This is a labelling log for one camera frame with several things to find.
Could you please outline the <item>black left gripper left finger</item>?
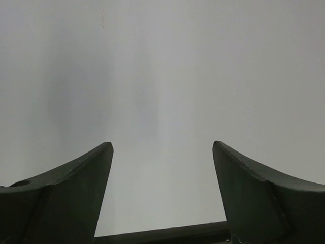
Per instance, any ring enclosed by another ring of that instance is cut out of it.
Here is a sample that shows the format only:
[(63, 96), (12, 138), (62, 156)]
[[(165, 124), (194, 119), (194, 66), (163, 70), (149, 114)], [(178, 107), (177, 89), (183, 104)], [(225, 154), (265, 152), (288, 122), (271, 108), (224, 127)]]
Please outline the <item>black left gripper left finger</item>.
[(1, 187), (1, 243), (93, 243), (113, 146)]

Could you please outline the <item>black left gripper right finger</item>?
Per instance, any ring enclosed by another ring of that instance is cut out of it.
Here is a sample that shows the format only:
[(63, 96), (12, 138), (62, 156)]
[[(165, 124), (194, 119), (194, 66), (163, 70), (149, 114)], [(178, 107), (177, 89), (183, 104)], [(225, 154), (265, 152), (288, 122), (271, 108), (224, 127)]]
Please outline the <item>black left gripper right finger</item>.
[(221, 141), (212, 151), (231, 243), (324, 243), (324, 185), (275, 170)]

